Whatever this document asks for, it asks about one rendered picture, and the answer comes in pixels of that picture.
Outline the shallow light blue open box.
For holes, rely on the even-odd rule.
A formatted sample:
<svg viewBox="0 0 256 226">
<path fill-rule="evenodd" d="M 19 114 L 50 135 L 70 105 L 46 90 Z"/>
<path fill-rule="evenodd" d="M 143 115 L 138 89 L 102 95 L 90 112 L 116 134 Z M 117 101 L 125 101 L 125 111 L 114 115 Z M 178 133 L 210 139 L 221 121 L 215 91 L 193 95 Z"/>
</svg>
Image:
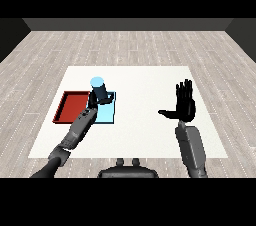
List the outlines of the shallow light blue open box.
<svg viewBox="0 0 256 226">
<path fill-rule="evenodd" d="M 114 99 L 110 104 L 99 105 L 97 111 L 97 117 L 95 120 L 96 124 L 113 124 L 114 123 L 114 114 L 115 114 L 115 93 L 108 92 L 108 98 L 111 95 L 114 95 Z"/>
</svg>

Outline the dark grey robot body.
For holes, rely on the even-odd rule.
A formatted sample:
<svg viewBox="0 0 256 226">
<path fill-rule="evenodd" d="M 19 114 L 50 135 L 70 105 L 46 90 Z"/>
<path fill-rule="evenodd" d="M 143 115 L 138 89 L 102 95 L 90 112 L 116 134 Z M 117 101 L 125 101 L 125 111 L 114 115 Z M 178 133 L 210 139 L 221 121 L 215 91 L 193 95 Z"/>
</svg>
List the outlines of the dark grey robot body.
<svg viewBox="0 0 256 226">
<path fill-rule="evenodd" d="M 131 166 L 125 166 L 124 159 L 118 158 L 116 165 L 101 170 L 98 178 L 158 178 L 158 174 L 155 170 L 142 167 L 138 158 L 132 159 Z"/>
</svg>

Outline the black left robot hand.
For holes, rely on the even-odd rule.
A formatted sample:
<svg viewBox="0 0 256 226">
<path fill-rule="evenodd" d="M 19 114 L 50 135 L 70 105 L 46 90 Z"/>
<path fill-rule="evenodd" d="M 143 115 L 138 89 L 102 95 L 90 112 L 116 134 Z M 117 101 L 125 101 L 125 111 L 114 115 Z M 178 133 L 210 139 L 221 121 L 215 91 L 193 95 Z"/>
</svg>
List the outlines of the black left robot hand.
<svg viewBox="0 0 256 226">
<path fill-rule="evenodd" d="M 112 100 L 114 99 L 114 95 L 111 95 L 109 98 L 104 98 L 100 101 L 97 100 L 97 96 L 94 91 L 91 91 L 89 94 L 89 100 L 88 100 L 88 109 L 98 109 L 99 105 L 106 105 L 110 104 Z"/>
</svg>

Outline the shallow red open box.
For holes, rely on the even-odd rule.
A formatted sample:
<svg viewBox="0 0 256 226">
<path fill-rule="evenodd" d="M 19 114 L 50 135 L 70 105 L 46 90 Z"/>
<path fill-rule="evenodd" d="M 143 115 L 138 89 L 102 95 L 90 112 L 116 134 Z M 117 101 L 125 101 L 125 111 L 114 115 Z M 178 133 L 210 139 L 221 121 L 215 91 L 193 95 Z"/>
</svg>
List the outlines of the shallow red open box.
<svg viewBox="0 0 256 226">
<path fill-rule="evenodd" d="M 80 112 L 86 108 L 89 94 L 89 91 L 65 91 L 52 122 L 72 124 Z"/>
</svg>

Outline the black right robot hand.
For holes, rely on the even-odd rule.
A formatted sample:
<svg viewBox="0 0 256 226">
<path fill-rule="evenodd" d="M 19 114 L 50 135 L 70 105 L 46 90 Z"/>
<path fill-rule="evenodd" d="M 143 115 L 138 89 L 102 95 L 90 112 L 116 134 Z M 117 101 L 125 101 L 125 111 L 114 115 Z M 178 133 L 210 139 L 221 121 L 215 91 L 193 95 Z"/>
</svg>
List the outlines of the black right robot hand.
<svg viewBox="0 0 256 226">
<path fill-rule="evenodd" d="M 185 79 L 176 85 L 176 110 L 159 110 L 158 113 L 168 119 L 178 119 L 183 122 L 192 122 L 196 114 L 196 105 L 192 97 L 192 81 Z"/>
</svg>

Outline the small blue can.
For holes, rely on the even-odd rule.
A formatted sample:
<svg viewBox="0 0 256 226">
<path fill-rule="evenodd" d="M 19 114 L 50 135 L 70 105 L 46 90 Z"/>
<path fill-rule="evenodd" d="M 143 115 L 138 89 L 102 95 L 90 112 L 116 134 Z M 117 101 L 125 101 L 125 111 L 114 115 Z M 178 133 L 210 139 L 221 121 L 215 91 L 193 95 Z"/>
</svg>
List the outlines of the small blue can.
<svg viewBox="0 0 256 226">
<path fill-rule="evenodd" d="M 90 84 L 98 100 L 108 98 L 104 80 L 101 77 L 93 77 Z"/>
</svg>

